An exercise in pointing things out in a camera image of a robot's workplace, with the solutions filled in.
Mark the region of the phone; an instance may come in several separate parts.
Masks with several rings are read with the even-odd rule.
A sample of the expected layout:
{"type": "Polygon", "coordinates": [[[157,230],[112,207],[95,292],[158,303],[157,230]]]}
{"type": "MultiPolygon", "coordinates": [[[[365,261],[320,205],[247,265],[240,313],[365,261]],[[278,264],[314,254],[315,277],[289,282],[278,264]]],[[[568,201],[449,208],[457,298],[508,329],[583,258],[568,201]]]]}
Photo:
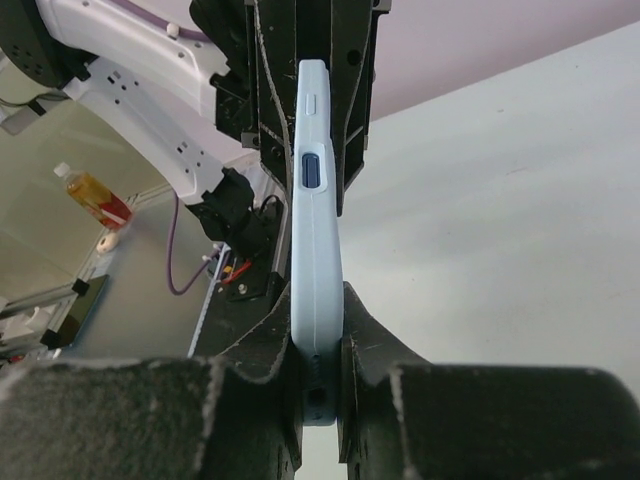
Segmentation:
{"type": "Polygon", "coordinates": [[[331,425],[337,416],[344,291],[336,201],[329,72],[319,59],[302,60],[293,143],[291,338],[303,361],[308,426],[331,425]]]}

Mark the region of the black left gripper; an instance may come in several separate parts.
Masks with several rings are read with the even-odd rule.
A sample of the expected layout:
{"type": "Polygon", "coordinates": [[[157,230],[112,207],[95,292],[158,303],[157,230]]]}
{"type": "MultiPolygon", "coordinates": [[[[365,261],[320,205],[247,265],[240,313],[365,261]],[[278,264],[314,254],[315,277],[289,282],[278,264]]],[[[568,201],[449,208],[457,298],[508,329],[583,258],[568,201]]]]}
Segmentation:
{"type": "Polygon", "coordinates": [[[337,213],[364,166],[378,21],[387,1],[194,1],[189,14],[226,56],[230,71],[210,82],[219,90],[216,121],[253,148],[292,196],[297,67],[320,59],[330,74],[331,134],[337,213]]]}

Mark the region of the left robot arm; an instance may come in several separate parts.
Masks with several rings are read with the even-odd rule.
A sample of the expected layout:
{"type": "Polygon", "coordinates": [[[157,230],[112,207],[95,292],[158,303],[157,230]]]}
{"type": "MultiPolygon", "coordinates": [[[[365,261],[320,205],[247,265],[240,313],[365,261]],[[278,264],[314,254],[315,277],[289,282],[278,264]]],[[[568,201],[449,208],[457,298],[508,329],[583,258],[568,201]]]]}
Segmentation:
{"type": "Polygon", "coordinates": [[[189,1],[183,27],[131,1],[5,1],[1,51],[46,90],[120,133],[207,236],[242,257],[269,235],[248,180],[195,124],[258,152],[286,193],[295,260],[339,256],[337,220],[363,165],[387,1],[189,1]]]}

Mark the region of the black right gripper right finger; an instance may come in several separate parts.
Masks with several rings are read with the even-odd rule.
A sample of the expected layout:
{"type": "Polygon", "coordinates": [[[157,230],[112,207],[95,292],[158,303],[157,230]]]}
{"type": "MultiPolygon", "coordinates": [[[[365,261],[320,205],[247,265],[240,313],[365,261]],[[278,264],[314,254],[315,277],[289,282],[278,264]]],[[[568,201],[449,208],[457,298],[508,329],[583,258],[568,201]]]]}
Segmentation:
{"type": "Polygon", "coordinates": [[[639,406],[595,368],[434,364],[344,289],[339,460],[352,479],[635,479],[639,406]]]}

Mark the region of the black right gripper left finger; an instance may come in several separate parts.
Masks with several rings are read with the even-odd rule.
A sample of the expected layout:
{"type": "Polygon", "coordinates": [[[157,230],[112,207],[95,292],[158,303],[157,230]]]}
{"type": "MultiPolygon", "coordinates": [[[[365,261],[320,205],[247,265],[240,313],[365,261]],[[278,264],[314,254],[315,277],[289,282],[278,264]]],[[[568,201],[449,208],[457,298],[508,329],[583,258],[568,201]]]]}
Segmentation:
{"type": "Polygon", "coordinates": [[[302,463],[291,293],[212,357],[63,359],[1,375],[5,479],[291,479],[302,463]]]}

